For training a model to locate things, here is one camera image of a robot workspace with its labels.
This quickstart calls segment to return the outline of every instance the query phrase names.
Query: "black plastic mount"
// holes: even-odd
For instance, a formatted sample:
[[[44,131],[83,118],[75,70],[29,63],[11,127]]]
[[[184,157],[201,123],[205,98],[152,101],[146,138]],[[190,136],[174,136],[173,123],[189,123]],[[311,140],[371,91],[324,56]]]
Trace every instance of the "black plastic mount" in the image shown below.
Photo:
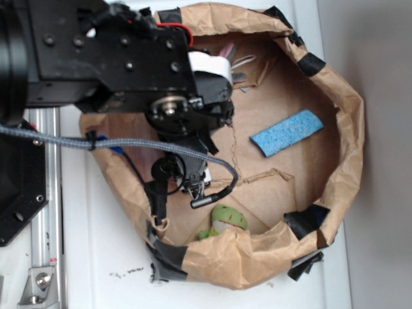
[[[34,130],[27,122],[21,126]],[[39,141],[0,135],[0,247],[47,203],[45,152]]]

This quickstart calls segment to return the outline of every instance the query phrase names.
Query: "white surface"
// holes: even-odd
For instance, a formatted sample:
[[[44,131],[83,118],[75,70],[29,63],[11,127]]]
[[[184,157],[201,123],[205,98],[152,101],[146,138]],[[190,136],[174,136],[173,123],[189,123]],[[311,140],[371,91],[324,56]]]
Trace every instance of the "white surface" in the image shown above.
[[[326,61],[366,101],[364,175],[345,220],[353,307],[411,308],[412,2],[319,9]]]
[[[133,1],[133,8],[183,6],[190,1]],[[269,8],[255,1],[252,8]],[[251,7],[246,1],[237,5]],[[316,1],[276,4],[315,54],[323,56]],[[304,16],[295,23],[296,16]],[[78,136],[79,112],[61,111],[61,133]],[[325,250],[325,262],[295,283],[281,274],[246,291],[207,283],[151,283],[151,261],[143,241],[113,197],[92,155],[62,150],[64,233],[69,308],[351,308],[344,232]]]
[[[30,230],[29,224],[9,246],[0,248],[0,277],[4,277],[2,288],[0,284],[0,309],[17,308],[23,294],[28,269],[32,267]]]

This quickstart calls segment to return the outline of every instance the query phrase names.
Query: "bolt head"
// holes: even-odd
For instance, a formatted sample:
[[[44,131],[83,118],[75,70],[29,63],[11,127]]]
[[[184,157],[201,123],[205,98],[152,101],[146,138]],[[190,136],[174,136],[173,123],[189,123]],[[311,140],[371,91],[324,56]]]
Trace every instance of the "bolt head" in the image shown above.
[[[177,62],[172,62],[170,68],[173,72],[178,73],[180,71],[180,64],[178,64]]]
[[[56,44],[56,37],[52,34],[47,33],[43,36],[43,42],[47,46],[54,46],[54,44]]]
[[[172,50],[172,49],[174,49],[175,46],[176,46],[176,44],[174,43],[173,40],[170,40],[170,39],[166,40],[166,47],[168,49]]]
[[[125,68],[127,71],[133,71],[135,69],[135,64],[133,63],[133,61],[127,61],[124,64]]]
[[[122,35],[122,36],[120,37],[120,43],[121,43],[121,45],[123,45],[123,46],[129,46],[129,45],[130,45],[130,39],[129,39],[129,37],[126,36],[126,35]]]
[[[36,277],[36,283],[40,288],[46,288],[50,286],[52,283],[52,277],[50,277],[48,274],[42,272],[41,274],[38,274]]]
[[[83,46],[84,46],[84,39],[83,39],[80,35],[76,35],[76,36],[73,38],[73,44],[74,44],[76,47],[83,47]]]

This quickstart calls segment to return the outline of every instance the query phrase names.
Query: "green plush toy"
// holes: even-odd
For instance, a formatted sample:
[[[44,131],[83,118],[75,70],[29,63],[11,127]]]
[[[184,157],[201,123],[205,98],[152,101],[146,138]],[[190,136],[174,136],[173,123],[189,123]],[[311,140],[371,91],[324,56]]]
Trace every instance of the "green plush toy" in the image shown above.
[[[199,233],[200,240],[216,236],[227,229],[246,230],[247,220],[240,211],[226,205],[217,205],[212,211],[212,227]]]

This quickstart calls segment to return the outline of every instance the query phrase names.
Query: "metal bracket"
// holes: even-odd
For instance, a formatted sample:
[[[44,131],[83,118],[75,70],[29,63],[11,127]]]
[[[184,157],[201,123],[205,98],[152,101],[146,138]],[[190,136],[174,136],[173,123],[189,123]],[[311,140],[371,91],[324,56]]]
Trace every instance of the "metal bracket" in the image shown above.
[[[17,309],[46,309],[59,307],[59,291],[55,267],[35,267],[29,275]]]

